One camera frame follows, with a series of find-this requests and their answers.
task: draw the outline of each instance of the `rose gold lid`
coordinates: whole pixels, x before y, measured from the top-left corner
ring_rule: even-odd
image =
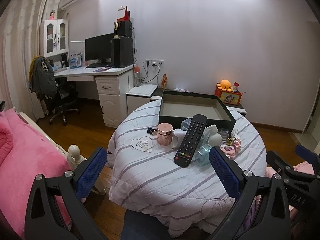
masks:
[[[157,127],[158,133],[161,135],[169,135],[172,133],[173,127],[169,123],[161,123]]]

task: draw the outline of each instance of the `orange octopus plush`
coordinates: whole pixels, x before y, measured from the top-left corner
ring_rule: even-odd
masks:
[[[218,83],[217,87],[222,91],[233,92],[231,88],[231,83],[229,82],[229,80],[226,80],[226,79],[222,80],[221,83]]]

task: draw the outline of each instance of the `black box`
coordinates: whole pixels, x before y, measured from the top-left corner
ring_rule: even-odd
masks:
[[[119,37],[132,37],[132,22],[129,21],[121,21],[118,22],[118,29],[115,31],[115,35]]]
[[[192,119],[195,114],[203,114],[208,118],[207,127],[215,124],[218,129],[228,129],[229,136],[236,124],[230,111],[217,96],[168,90],[163,92],[159,123],[166,122],[177,129],[183,120]]]
[[[112,40],[112,66],[123,68],[133,64],[132,38],[116,38]]]

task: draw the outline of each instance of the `chair base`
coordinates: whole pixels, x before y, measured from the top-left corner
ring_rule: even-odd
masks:
[[[53,117],[51,117],[49,124],[52,125],[53,119],[62,114],[63,125],[67,125],[67,119],[66,119],[66,116],[65,116],[65,112],[70,112],[70,111],[77,111],[78,114],[80,113],[80,110],[79,109],[75,109],[75,108],[62,110],[62,111],[56,113]]]

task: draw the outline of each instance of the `white bedspread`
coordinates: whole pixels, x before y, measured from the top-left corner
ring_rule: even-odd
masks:
[[[211,165],[193,160],[187,168],[174,164],[177,149],[161,146],[147,128],[156,128],[160,100],[132,112],[116,129],[108,150],[113,168],[109,199],[127,209],[155,216],[172,237],[191,225],[212,233],[233,205]],[[263,141],[249,121],[232,110],[241,138],[235,161],[257,176],[266,171]]]

